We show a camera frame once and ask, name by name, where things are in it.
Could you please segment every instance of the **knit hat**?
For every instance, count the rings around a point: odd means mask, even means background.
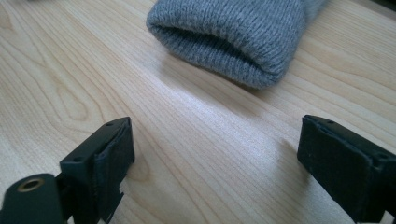
[[[326,0],[159,0],[147,27],[178,57],[254,89],[287,72]]]

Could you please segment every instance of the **wood grain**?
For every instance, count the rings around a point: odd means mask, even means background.
[[[145,25],[154,2],[0,2],[0,192],[129,116],[112,223],[352,223],[296,160],[301,117],[396,153],[394,12],[331,1],[285,78],[247,91],[169,54]]]

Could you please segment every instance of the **gray knit beanie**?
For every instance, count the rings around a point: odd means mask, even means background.
[[[255,89],[287,72],[326,0],[159,0],[147,27],[189,63]]]

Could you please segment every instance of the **black plastic part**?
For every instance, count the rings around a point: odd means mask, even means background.
[[[334,121],[305,116],[297,153],[355,222],[396,216],[396,156]]]
[[[0,223],[64,223],[56,180],[53,175],[26,177],[8,188]]]
[[[134,162],[130,118],[103,125],[61,161],[62,172],[32,175],[5,195],[0,223],[108,223],[123,193],[120,183]]]
[[[134,162],[129,118],[103,125],[61,161],[64,181],[76,193],[76,223],[108,223],[123,196],[120,182]]]

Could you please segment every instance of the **clamp jaw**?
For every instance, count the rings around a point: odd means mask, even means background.
[[[62,172],[31,175],[8,188],[0,223],[108,223],[123,193],[120,183],[134,162],[130,118],[104,124],[61,160]]]

